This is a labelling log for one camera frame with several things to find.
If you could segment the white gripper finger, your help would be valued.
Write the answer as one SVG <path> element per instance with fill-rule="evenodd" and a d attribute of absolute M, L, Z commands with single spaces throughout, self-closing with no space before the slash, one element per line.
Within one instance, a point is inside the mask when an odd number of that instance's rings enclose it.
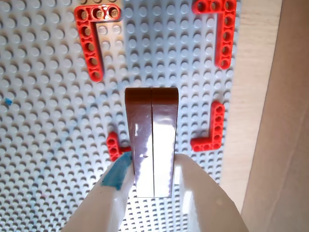
<path fill-rule="evenodd" d="M 247 232 L 234 202 L 195 161 L 184 154 L 175 156 L 174 177 L 180 185 L 183 215 L 189 232 Z"/>

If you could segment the white gripper finger with blue tip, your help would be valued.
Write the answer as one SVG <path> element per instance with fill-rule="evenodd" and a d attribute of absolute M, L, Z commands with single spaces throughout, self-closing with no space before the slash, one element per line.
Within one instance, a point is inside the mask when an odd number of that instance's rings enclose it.
<path fill-rule="evenodd" d="M 131 153 L 113 162 L 66 223 L 63 232 L 117 232 L 134 183 Z"/>

